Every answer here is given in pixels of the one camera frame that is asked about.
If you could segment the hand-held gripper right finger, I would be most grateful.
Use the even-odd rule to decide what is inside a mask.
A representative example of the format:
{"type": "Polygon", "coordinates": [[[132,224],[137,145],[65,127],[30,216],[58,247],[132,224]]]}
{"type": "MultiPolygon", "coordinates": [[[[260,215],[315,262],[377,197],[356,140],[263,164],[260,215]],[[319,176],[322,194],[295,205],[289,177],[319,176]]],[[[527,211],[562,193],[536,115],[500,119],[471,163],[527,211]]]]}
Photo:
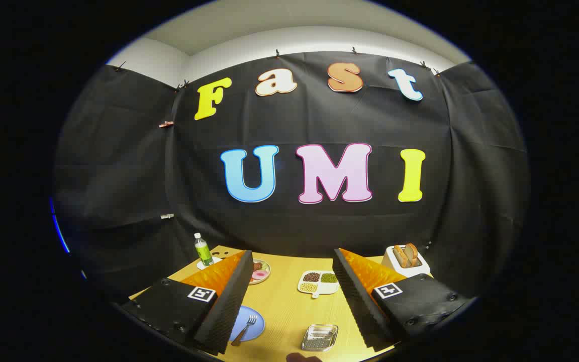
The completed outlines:
{"type": "Polygon", "coordinates": [[[376,351],[436,333],[473,304],[428,274],[405,277],[335,249],[333,271],[367,347],[376,351]]]}

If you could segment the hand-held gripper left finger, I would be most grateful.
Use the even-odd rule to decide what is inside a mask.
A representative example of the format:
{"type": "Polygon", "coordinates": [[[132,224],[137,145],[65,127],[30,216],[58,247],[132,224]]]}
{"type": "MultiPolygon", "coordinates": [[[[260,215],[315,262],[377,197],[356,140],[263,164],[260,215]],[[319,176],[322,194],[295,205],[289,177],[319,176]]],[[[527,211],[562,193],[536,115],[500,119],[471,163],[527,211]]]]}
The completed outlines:
{"type": "Polygon", "coordinates": [[[121,308],[174,343],[225,353],[253,266],[251,251],[243,250],[182,281],[162,278],[121,308]]]}

